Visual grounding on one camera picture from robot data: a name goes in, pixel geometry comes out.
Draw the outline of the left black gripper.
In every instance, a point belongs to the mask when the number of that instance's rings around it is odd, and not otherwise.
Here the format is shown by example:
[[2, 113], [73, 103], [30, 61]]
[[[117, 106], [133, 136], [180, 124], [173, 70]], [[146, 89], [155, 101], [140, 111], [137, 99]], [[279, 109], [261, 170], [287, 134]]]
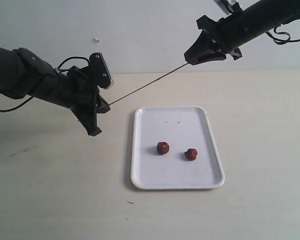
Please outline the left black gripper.
[[70, 109], [92, 137], [102, 132], [97, 125], [97, 113], [111, 110], [108, 102], [100, 95], [99, 87], [94, 84], [88, 66], [73, 66], [67, 74], [46, 76], [34, 88], [32, 96]]

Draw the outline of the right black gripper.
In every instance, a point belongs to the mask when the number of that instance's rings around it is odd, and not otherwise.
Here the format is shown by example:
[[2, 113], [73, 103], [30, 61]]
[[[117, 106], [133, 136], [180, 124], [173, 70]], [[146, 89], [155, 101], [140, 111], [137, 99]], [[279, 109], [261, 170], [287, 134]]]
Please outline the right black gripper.
[[186, 62], [196, 59], [192, 66], [224, 61], [231, 55], [236, 61], [243, 54], [240, 46], [290, 19], [289, 0], [260, 0], [245, 10], [214, 21], [207, 15], [197, 20], [201, 30], [193, 45], [184, 53]]

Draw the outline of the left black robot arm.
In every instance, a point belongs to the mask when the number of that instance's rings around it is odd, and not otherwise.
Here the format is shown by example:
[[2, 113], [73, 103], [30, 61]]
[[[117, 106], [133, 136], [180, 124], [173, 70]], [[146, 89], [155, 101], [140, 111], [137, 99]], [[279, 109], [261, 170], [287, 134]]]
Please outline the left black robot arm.
[[97, 136], [101, 133], [97, 115], [110, 110], [100, 89], [110, 88], [113, 80], [100, 52], [86, 62], [83, 68], [53, 68], [26, 48], [0, 47], [0, 94], [14, 100], [30, 96], [67, 108], [89, 136]]

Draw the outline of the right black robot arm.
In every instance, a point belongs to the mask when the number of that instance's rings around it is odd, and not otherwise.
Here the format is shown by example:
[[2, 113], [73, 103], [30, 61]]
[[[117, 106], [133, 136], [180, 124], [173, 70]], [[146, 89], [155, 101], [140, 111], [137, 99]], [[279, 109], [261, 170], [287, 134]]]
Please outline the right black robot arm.
[[267, 34], [277, 45], [294, 42], [289, 33], [277, 29], [300, 20], [300, 0], [259, 0], [246, 9], [236, 0], [217, 0], [216, 4], [227, 17], [214, 21], [203, 15], [197, 19], [201, 33], [184, 53], [190, 65], [223, 61], [227, 55], [238, 60], [242, 57], [239, 47], [262, 34]]

